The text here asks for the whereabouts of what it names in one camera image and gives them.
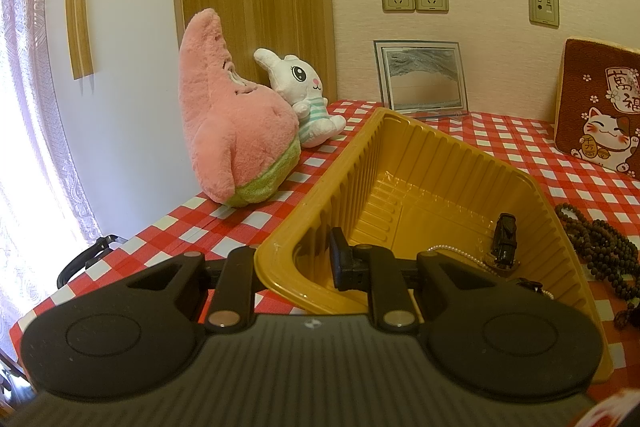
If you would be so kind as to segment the wooden wall hook strip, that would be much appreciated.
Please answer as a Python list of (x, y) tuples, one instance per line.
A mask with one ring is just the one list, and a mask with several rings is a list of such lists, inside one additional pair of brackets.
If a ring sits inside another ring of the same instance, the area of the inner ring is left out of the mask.
[(73, 80), (94, 73), (90, 46), (87, 0), (64, 0), (68, 55)]

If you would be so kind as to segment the single wall socket plate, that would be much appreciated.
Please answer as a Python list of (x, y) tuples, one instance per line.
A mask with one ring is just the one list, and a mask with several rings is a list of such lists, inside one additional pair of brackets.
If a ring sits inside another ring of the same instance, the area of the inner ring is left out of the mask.
[(528, 0), (529, 21), (535, 25), (560, 26), (560, 0)]

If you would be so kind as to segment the lace window curtain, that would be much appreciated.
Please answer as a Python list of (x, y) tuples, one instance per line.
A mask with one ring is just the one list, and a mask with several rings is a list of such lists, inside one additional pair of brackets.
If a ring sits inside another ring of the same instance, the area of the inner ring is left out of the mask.
[(6, 65), (35, 161), (41, 193), (70, 231), (91, 243), (101, 231), (68, 146), (51, 72), (46, 0), (1, 0), (1, 63)]

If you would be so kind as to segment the white bunny plush toy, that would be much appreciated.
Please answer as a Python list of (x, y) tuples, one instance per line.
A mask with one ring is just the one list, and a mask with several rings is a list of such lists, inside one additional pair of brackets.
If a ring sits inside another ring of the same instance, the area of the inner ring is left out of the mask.
[(296, 55), (280, 57), (265, 48), (254, 52), (254, 60), (267, 72), (271, 89), (292, 106), (302, 147), (321, 145), (344, 130), (345, 118), (329, 114), (320, 76), (310, 64)]

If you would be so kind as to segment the yellow plastic tray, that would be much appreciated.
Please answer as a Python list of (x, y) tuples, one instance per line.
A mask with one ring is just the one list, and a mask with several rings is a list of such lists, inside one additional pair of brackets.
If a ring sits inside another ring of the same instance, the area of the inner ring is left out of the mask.
[[(416, 260), (421, 343), (452, 381), (531, 400), (612, 375), (577, 256), (536, 182), (451, 136), (377, 110), (256, 254), (265, 285), (312, 313), (366, 309), (338, 291), (329, 231)], [(514, 283), (540, 282), (551, 300)]]

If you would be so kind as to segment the black leather band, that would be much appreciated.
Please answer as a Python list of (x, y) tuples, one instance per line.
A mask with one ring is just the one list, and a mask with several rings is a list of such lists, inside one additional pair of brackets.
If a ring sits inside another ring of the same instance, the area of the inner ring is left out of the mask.
[(542, 286), (540, 282), (527, 280), (525, 277), (518, 277), (514, 280), (514, 283), (520, 287), (528, 289), (529, 291), (533, 291), (538, 295), (544, 295), (544, 297), (547, 297), (551, 300), (554, 299), (554, 296), (550, 293), (550, 291), (544, 289), (544, 286)]

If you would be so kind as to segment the silver sand art frame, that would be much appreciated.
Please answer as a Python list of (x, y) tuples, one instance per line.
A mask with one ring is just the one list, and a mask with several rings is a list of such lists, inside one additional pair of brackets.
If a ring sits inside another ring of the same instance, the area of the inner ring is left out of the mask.
[(374, 40), (373, 46), (385, 107), (416, 118), (469, 112), (459, 43)]

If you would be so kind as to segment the red lucky cat cushion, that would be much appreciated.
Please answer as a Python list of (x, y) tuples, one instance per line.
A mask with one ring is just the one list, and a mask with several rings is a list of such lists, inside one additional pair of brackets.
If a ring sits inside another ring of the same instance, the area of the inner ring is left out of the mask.
[(637, 179), (639, 67), (637, 49), (567, 39), (556, 98), (556, 148)]

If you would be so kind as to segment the pink starfish plush toy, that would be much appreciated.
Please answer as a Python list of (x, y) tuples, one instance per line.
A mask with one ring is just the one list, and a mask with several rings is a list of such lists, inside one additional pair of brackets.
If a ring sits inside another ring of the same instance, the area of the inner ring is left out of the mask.
[(186, 26), (179, 66), (183, 135), (202, 191), (230, 207), (265, 202), (299, 161), (294, 110), (236, 72), (212, 9)]

